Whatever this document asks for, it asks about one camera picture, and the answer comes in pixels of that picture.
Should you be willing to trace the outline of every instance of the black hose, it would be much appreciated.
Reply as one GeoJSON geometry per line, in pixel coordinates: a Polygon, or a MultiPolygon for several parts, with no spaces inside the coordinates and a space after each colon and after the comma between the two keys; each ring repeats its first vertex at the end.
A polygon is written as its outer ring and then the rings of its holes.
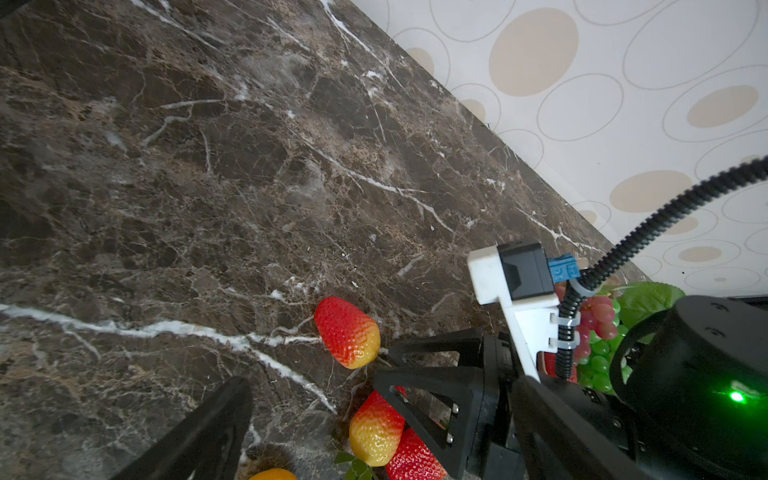
{"type": "MultiPolygon", "coordinates": [[[[583,272],[578,282],[587,290],[597,290],[609,276],[637,252],[686,215],[718,197],[766,179],[768,179],[768,156],[730,168],[694,185],[648,217],[595,266],[583,272]]],[[[574,318],[584,300],[586,297],[568,284],[565,297],[560,302],[560,316],[574,318]]],[[[572,326],[560,326],[558,329],[560,340],[571,341],[575,334],[576,330],[572,326]]],[[[570,379],[572,369],[573,350],[558,349],[555,361],[555,372],[558,377],[570,379]]]]}

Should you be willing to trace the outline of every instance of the green leaf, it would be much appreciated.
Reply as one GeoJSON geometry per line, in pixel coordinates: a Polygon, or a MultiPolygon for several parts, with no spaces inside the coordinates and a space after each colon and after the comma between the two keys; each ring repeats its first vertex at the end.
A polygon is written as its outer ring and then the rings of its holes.
{"type": "MultiPolygon", "coordinates": [[[[672,308],[684,296],[683,290],[666,283],[630,283],[624,289],[624,295],[618,298],[621,322],[631,329],[654,313],[672,308]]],[[[647,336],[641,342],[648,343],[650,338],[652,336],[647,336]]]]}
{"type": "Polygon", "coordinates": [[[368,470],[368,465],[366,465],[363,460],[355,458],[352,460],[352,470],[354,470],[357,475],[362,475],[368,470]]]}
{"type": "Polygon", "coordinates": [[[348,452],[339,452],[336,458],[333,459],[333,463],[347,463],[355,459],[355,456],[348,452]]]}

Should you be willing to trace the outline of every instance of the orange fruit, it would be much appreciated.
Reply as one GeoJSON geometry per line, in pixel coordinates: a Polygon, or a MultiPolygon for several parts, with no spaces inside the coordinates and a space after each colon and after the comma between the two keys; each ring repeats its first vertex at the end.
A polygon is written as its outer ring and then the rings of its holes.
{"type": "Polygon", "coordinates": [[[296,480],[296,476],[282,468],[272,468],[266,472],[255,474],[250,480],[296,480]]]}

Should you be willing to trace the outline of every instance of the marble countertop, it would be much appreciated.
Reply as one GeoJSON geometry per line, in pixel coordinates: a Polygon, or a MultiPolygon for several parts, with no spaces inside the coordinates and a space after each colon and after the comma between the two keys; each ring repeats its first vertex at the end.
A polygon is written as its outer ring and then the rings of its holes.
{"type": "Polygon", "coordinates": [[[109,478],[231,376],[239,478],[339,478],[378,363],[332,359],[322,298],[384,347],[498,330],[470,250],[611,246],[346,0],[35,0],[0,33],[9,478],[109,478]]]}

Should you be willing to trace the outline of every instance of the patterned wallpaper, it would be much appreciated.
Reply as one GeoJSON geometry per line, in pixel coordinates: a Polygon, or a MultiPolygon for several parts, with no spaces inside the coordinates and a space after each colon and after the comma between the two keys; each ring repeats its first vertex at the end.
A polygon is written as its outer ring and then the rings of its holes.
{"type": "MultiPolygon", "coordinates": [[[[768,154],[768,0],[353,2],[613,242],[768,154]]],[[[689,294],[768,293],[768,183],[635,263],[689,294]]]]}

